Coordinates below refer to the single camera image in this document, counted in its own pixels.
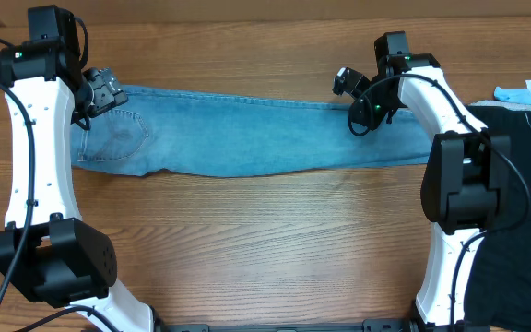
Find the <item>light blue denim jeans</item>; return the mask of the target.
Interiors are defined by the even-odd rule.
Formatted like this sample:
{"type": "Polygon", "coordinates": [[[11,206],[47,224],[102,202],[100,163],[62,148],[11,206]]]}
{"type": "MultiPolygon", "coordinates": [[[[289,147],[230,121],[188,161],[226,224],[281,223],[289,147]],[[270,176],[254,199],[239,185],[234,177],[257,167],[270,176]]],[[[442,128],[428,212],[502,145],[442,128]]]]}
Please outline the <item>light blue denim jeans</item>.
{"type": "Polygon", "coordinates": [[[407,110],[358,137],[346,104],[128,86],[127,103],[71,127],[71,162],[144,176],[171,171],[253,177],[427,161],[431,141],[407,110]]]}

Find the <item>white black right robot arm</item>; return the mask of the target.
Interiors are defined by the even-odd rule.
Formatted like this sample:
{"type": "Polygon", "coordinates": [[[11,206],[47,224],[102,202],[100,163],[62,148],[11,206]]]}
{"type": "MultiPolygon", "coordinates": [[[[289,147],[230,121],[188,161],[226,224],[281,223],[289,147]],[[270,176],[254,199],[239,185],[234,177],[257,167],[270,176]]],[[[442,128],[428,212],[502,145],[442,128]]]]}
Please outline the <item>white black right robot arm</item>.
{"type": "Polygon", "coordinates": [[[487,330],[487,324],[466,318],[464,300],[477,250],[504,210],[510,169],[502,156],[510,150],[509,138],[489,134],[428,53],[384,56],[373,79],[343,67],[333,91],[353,98],[348,121],[365,132],[407,107],[431,140],[420,191],[422,210],[431,222],[431,248],[403,329],[487,330]]]}

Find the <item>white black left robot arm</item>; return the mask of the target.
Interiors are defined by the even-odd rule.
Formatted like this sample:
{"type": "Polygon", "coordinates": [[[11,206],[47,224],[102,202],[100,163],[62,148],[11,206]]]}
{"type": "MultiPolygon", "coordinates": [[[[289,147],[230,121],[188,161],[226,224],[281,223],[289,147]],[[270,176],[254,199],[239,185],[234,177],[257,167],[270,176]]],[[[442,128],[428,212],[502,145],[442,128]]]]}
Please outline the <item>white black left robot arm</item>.
{"type": "Polygon", "coordinates": [[[12,124],[12,190],[0,231],[2,286],[101,331],[160,331],[154,310],[118,279],[110,238],[83,222],[75,199],[70,126],[86,87],[79,49],[61,38],[0,53],[12,124]]]}

